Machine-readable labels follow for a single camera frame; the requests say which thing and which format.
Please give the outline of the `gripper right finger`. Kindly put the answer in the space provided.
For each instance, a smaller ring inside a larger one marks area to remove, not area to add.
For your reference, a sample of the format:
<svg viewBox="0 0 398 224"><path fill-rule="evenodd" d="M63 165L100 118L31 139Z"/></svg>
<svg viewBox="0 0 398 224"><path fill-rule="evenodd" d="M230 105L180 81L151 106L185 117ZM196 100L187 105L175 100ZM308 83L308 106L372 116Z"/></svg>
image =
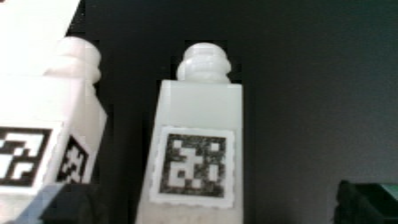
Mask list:
<svg viewBox="0 0 398 224"><path fill-rule="evenodd" d="M340 182L336 224L398 224L398 184Z"/></svg>

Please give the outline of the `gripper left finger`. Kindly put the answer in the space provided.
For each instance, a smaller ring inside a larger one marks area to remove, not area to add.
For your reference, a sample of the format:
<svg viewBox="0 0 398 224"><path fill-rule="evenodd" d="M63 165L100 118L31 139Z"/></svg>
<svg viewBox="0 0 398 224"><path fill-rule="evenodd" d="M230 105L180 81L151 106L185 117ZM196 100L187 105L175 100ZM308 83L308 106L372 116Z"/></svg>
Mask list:
<svg viewBox="0 0 398 224"><path fill-rule="evenodd" d="M43 224L109 224L100 186L66 184L40 216Z"/></svg>

